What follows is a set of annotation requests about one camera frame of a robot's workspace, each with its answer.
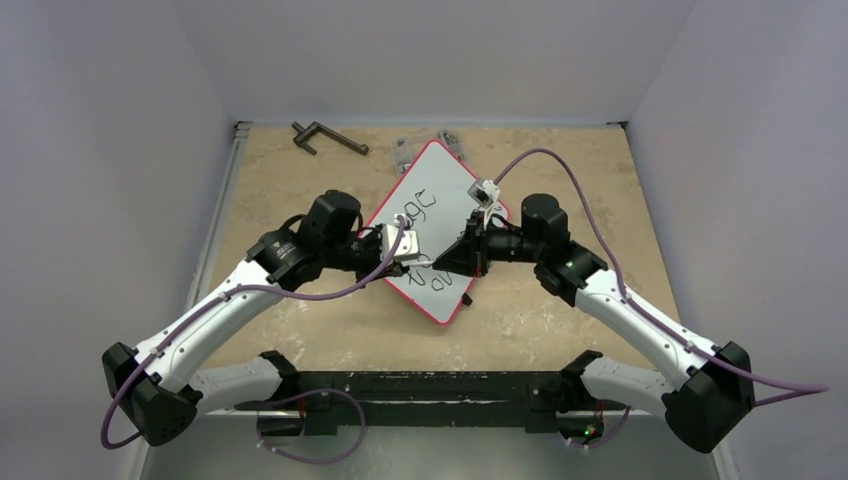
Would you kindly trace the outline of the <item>white dry erase marker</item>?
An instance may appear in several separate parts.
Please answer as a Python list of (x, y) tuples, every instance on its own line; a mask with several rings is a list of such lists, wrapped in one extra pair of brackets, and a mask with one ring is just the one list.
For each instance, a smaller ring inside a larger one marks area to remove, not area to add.
[(408, 268), (431, 268), (434, 261), (411, 261), (406, 262), (403, 265)]

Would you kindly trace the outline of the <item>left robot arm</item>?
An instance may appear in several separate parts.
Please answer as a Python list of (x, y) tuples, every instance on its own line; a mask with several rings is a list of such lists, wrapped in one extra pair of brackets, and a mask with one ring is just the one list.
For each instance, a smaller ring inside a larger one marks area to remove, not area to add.
[(368, 225), (352, 195), (339, 190), (319, 195), (307, 212), (262, 234), (231, 273), (177, 320), (136, 345), (116, 342), (104, 351), (111, 400), (100, 426), (102, 447), (117, 450), (137, 439), (161, 446), (197, 417), (241, 403), (289, 407), (298, 382), (279, 353), (262, 353), (230, 368), (202, 365), (282, 300), (335, 300), (375, 280), (401, 276), (418, 247), (408, 215), (397, 212)]

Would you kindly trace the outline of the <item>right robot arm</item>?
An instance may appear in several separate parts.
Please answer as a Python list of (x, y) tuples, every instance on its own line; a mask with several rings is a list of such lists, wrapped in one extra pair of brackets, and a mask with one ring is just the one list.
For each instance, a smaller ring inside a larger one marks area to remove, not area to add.
[(616, 271), (572, 240), (568, 216), (548, 194), (521, 203), (521, 222), (486, 226), (473, 212), (461, 236), (432, 267), (480, 278), (494, 262), (530, 263), (545, 291), (621, 336), (651, 364), (622, 364), (593, 350), (560, 372), (557, 408), (565, 413), (612, 401), (663, 419), (686, 446), (712, 452), (755, 406), (748, 353), (734, 342), (723, 347), (624, 293)]

